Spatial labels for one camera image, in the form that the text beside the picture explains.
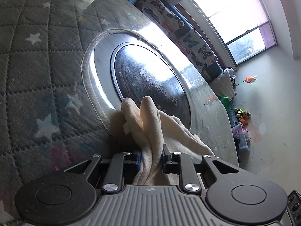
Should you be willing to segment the window with frame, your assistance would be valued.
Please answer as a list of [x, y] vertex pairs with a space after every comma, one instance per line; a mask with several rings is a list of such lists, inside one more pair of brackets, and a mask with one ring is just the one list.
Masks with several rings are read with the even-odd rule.
[[277, 44], [261, 0], [182, 0], [180, 5], [207, 38], [217, 38], [235, 66]]

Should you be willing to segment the plush teddy bear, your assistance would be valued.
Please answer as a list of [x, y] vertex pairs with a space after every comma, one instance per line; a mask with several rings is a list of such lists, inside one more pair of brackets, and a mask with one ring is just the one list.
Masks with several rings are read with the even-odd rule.
[[243, 109], [235, 108], [234, 113], [235, 113], [237, 119], [247, 120], [251, 117], [251, 113], [249, 111], [243, 110]]

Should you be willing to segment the cream white sweater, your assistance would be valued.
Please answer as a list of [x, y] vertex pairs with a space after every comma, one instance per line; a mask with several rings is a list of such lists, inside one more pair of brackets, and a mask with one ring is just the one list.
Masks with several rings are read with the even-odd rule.
[[153, 100], [145, 96], [138, 108], [130, 98], [124, 98], [121, 111], [126, 123], [126, 134], [131, 134], [135, 143], [141, 148], [142, 164], [133, 184], [144, 186], [178, 185], [176, 174], [164, 174], [161, 155], [166, 144], [170, 152], [182, 152], [194, 159], [214, 152], [192, 134], [175, 116], [170, 116], [157, 109]]

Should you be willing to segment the butterfly print cushion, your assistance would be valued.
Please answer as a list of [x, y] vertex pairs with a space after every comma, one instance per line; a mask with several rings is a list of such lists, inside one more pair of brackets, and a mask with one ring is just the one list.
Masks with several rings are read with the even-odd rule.
[[161, 0], [138, 0], [135, 7], [155, 23], [167, 36], [172, 35], [185, 24], [169, 10]]
[[199, 72], [202, 72], [218, 60], [208, 43], [195, 29], [191, 29], [178, 39], [176, 46]]

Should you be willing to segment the green plastic bowl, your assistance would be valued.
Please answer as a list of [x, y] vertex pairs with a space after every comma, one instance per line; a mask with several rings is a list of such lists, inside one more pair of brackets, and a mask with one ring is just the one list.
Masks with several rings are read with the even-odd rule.
[[223, 96], [219, 98], [220, 102], [223, 104], [226, 111], [228, 111], [231, 108], [231, 101], [228, 97]]

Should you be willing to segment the orange plush toy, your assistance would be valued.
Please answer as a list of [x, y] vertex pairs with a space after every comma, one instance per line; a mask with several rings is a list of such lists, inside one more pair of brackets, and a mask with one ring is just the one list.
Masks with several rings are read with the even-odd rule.
[[243, 127], [247, 127], [248, 122], [246, 120], [244, 120], [244, 119], [241, 118], [239, 121], [241, 122], [241, 124], [242, 124]]

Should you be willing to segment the round black induction cooktop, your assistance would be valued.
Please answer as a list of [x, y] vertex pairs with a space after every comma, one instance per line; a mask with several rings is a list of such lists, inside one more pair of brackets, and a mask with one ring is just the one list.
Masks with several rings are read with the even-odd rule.
[[191, 110], [180, 79], [159, 52], [139, 43], [122, 43], [111, 55], [111, 78], [120, 99], [131, 98], [140, 107], [150, 96], [157, 109], [191, 127]]

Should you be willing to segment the colourful pinwheel toy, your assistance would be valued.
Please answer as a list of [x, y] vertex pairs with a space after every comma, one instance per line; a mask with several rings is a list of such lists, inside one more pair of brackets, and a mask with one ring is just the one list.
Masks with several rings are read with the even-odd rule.
[[236, 86], [239, 86], [242, 83], [253, 84], [256, 81], [257, 81], [257, 76], [247, 76], [243, 81], [241, 81], [238, 84], [236, 84]]

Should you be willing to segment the blue sofa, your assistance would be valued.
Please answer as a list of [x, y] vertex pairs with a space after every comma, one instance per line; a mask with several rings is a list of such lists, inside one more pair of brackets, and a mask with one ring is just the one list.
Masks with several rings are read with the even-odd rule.
[[168, 0], [128, 0], [154, 22], [196, 67], [219, 100], [229, 103], [227, 113], [238, 151], [248, 151], [249, 133], [236, 117], [233, 98], [235, 75], [233, 68], [222, 69], [211, 46], [185, 16]]

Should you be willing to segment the grey white pillow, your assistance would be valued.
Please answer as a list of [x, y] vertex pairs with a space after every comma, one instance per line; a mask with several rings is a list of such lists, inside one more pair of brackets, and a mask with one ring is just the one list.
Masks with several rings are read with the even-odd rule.
[[227, 97], [231, 101], [235, 96], [233, 77], [235, 77], [234, 69], [226, 68], [209, 86], [218, 97]]

